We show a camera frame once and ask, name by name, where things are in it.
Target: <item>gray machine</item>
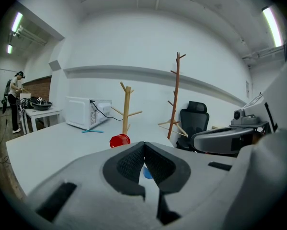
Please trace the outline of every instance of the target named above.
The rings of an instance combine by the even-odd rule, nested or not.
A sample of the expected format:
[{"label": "gray machine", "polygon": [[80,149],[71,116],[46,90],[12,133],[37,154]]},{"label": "gray machine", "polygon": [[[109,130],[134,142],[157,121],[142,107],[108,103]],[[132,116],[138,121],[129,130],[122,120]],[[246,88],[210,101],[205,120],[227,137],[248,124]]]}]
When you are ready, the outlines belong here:
[{"label": "gray machine", "polygon": [[[243,146],[260,127],[268,134]],[[193,142],[202,151],[239,154],[129,144],[71,162],[32,191],[27,204],[47,220],[46,229],[251,227],[287,189],[287,63],[263,95],[235,111],[230,127],[199,133]],[[159,188],[157,213],[138,184],[144,163]]]}]

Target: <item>red object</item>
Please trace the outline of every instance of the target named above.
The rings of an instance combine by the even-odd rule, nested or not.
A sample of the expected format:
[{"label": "red object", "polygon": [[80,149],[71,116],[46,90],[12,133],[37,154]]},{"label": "red object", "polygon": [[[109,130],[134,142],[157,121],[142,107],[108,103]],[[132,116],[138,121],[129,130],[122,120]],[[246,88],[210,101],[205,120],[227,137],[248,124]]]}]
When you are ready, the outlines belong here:
[{"label": "red object", "polygon": [[110,139],[109,144],[111,148],[115,148],[115,147],[122,146],[125,144],[130,144],[130,138],[124,134],[117,135]]}]

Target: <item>ceiling light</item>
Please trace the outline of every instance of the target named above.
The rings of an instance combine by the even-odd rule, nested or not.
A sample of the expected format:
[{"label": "ceiling light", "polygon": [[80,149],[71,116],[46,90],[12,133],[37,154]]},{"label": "ceiling light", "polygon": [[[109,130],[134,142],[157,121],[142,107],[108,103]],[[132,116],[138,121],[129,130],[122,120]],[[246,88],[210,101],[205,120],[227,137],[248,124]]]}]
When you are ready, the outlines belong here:
[{"label": "ceiling light", "polygon": [[274,40],[274,44],[276,45],[276,47],[280,47],[283,45],[282,43],[282,39],[281,39],[281,35],[278,29],[278,26],[276,24],[276,20],[274,18],[274,15],[271,11],[270,8],[266,8],[263,10],[263,13],[269,23],[272,35],[273,35],[273,40]]},{"label": "ceiling light", "polygon": [[17,14],[17,17],[15,17],[15,20],[14,20],[14,23],[13,23],[13,26],[12,26],[12,31],[13,32],[16,32],[17,31],[17,29],[18,29],[18,26],[19,26],[19,23],[20,23],[20,21],[21,21],[21,19],[22,19],[22,14],[21,13],[18,13]]},{"label": "ceiling light", "polygon": [[8,45],[8,47],[7,47],[7,53],[8,53],[8,54],[11,54],[11,51],[12,51],[12,46],[11,46],[11,45]]}]

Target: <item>black bowl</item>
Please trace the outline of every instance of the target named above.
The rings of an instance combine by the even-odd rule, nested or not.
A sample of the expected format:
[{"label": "black bowl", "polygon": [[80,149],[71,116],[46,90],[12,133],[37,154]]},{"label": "black bowl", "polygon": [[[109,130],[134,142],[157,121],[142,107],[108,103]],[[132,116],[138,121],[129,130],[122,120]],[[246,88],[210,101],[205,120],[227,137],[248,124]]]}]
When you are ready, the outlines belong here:
[{"label": "black bowl", "polygon": [[51,102],[47,102],[46,104],[43,102],[42,104],[40,104],[37,101],[30,101],[30,104],[34,109],[37,109],[39,111],[45,111],[52,106]]}]

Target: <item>person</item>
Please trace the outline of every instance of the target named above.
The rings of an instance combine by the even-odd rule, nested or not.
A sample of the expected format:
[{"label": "person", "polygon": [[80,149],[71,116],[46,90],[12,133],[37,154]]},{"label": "person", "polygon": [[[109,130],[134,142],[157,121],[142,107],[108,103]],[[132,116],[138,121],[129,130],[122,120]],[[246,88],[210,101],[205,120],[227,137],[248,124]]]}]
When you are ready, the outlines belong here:
[{"label": "person", "polygon": [[19,87],[21,83],[19,80],[23,77],[23,72],[19,71],[12,81],[10,82],[9,92],[8,92],[8,101],[11,107],[11,117],[12,117],[12,133],[18,133],[21,131],[21,128],[18,126],[18,111],[17,111],[17,93],[22,89]]}]

